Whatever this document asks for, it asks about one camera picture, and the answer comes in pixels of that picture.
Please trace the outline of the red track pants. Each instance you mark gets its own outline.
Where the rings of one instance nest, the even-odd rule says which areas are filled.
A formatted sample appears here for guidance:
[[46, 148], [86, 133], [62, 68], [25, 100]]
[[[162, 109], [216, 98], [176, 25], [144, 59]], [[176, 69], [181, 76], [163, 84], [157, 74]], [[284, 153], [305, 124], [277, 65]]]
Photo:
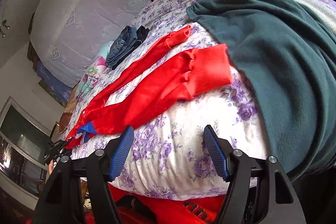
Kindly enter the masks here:
[[126, 126], [146, 124], [179, 100], [232, 83], [227, 45], [191, 48], [179, 52], [143, 78], [122, 101], [107, 105], [111, 94], [143, 74], [173, 47], [191, 35], [186, 26], [158, 39], [140, 59], [131, 63], [113, 83], [101, 90], [81, 112], [77, 124], [66, 137], [67, 149], [81, 145], [95, 135], [116, 135]]

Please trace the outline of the framed window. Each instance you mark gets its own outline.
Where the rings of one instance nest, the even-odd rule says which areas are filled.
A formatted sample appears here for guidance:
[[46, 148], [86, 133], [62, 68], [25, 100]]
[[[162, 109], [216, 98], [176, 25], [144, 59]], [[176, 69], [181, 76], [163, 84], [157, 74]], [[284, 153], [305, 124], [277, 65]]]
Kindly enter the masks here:
[[1, 110], [1, 188], [34, 210], [49, 168], [44, 160], [50, 130], [9, 97]]

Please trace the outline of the folded floral turquoise quilt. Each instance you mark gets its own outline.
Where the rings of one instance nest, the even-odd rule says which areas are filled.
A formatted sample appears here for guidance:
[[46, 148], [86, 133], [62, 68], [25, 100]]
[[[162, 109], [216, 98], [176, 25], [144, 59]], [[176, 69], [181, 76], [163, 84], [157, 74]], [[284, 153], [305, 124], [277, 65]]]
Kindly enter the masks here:
[[76, 89], [75, 97], [78, 101], [82, 101], [88, 93], [96, 86], [102, 74], [106, 70], [106, 57], [110, 51], [113, 41], [109, 41], [102, 46], [96, 57], [86, 69], [84, 76], [79, 81]]

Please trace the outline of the folded blue jeans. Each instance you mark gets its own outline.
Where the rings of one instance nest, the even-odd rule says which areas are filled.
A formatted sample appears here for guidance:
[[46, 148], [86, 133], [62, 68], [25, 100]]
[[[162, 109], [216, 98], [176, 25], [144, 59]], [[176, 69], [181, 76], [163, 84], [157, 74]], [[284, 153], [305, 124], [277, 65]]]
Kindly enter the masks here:
[[126, 26], [113, 44], [106, 57], [105, 66], [112, 68], [128, 50], [137, 41], [137, 29], [135, 27]]

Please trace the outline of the teal fleece blanket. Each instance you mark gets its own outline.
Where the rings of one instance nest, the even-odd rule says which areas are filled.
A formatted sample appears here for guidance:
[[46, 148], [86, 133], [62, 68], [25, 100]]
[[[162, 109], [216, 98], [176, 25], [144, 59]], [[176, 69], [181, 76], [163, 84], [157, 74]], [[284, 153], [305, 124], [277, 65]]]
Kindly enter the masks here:
[[335, 34], [294, 0], [200, 0], [189, 18], [247, 77], [291, 180], [335, 165]]

